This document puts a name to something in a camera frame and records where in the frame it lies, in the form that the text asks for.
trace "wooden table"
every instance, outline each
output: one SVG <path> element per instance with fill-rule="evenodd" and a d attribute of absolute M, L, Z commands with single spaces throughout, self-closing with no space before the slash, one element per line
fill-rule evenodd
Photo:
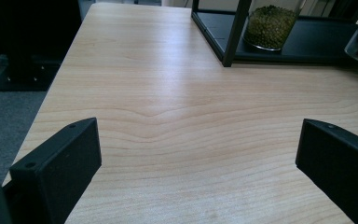
<path fill-rule="evenodd" d="M 190 9 L 93 5 L 16 161 L 99 123 L 67 223 L 351 223 L 295 165 L 304 118 L 358 134 L 358 70 L 222 67 Z"/>

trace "floor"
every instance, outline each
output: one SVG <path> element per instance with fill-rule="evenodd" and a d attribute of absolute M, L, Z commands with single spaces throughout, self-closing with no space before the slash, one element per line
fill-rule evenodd
<path fill-rule="evenodd" d="M 133 4 L 133 1 L 124 0 L 124 3 Z M 160 6 L 161 1 L 139 0 L 139 4 Z M 0 63 L 0 74 L 4 69 Z M 3 183 L 45 96 L 45 91 L 0 92 L 0 183 Z"/>

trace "black bracket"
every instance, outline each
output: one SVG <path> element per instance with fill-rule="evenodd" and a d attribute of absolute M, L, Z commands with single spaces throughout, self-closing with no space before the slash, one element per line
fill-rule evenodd
<path fill-rule="evenodd" d="M 353 222 L 358 223 L 358 136 L 304 119 L 296 165 Z"/>
<path fill-rule="evenodd" d="M 64 223 L 101 164 L 97 119 L 64 127 L 10 167 L 0 224 Z"/>

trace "black object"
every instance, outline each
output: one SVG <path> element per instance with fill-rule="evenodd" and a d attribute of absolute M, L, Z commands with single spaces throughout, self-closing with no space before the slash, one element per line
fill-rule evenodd
<path fill-rule="evenodd" d="M 344 51 L 358 28 L 353 20 L 299 17 L 282 50 L 268 51 L 241 39 L 252 0 L 240 0 L 236 12 L 199 9 L 199 1 L 193 1 L 192 18 L 225 67 L 234 61 L 358 66 Z"/>
<path fill-rule="evenodd" d="M 358 136 L 336 125 L 304 119 L 296 165 L 358 223 Z"/>
<path fill-rule="evenodd" d="M 64 223 L 101 163 L 96 119 L 64 127 L 11 166 L 0 224 Z"/>
<path fill-rule="evenodd" d="M 41 66 L 34 55 L 63 60 L 81 17 L 76 0 L 0 0 L 0 53 L 8 57 L 8 69 L 0 78 L 0 91 L 46 91 L 57 65 Z"/>

